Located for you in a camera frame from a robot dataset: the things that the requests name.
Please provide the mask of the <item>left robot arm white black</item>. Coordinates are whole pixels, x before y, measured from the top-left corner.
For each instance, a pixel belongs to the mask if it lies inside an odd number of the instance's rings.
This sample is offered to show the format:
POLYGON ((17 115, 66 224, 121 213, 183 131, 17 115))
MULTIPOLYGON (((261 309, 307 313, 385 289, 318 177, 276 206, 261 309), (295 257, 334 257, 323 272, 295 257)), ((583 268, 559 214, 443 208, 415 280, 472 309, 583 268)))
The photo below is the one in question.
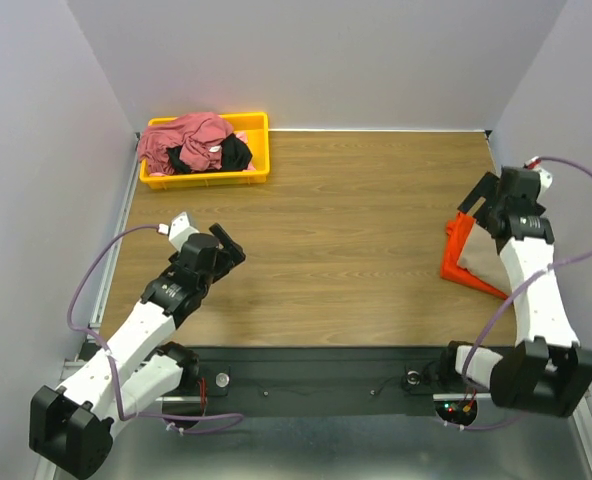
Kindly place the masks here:
POLYGON ((219 224, 202 233, 181 214, 155 229, 176 250, 168 267, 147 284, 111 338, 96 339, 99 349, 90 360, 57 387, 41 387, 30 401, 30 449, 76 479, 94 475, 125 426, 154 417, 151 405, 168 392, 196 390, 198 412, 158 414, 167 428, 189 434, 210 418, 199 357, 170 338, 246 256, 219 224))

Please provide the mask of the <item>beige t shirt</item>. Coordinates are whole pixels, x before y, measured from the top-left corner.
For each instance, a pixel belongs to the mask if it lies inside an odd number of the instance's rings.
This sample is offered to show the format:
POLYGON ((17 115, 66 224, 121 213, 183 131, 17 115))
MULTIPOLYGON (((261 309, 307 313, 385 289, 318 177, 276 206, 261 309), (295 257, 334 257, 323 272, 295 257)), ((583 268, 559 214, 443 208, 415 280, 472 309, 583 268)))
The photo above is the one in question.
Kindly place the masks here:
POLYGON ((502 294, 511 293, 508 276, 498 256, 495 240, 477 224, 473 225, 465 240, 458 266, 502 294))

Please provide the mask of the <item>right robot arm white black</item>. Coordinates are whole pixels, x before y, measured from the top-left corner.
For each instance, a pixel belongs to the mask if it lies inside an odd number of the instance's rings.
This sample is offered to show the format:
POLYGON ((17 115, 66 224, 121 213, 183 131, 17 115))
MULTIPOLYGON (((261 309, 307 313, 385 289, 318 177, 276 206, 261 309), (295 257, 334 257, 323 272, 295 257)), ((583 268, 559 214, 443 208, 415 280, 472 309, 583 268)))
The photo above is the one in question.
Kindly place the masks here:
POLYGON ((436 366, 439 384, 458 390, 468 382, 501 408, 566 418, 592 382, 592 350, 581 346, 559 291, 555 237, 539 199, 551 175, 531 163, 486 173, 462 201, 462 213, 494 240, 508 276, 516 341, 505 354, 452 341, 436 366))

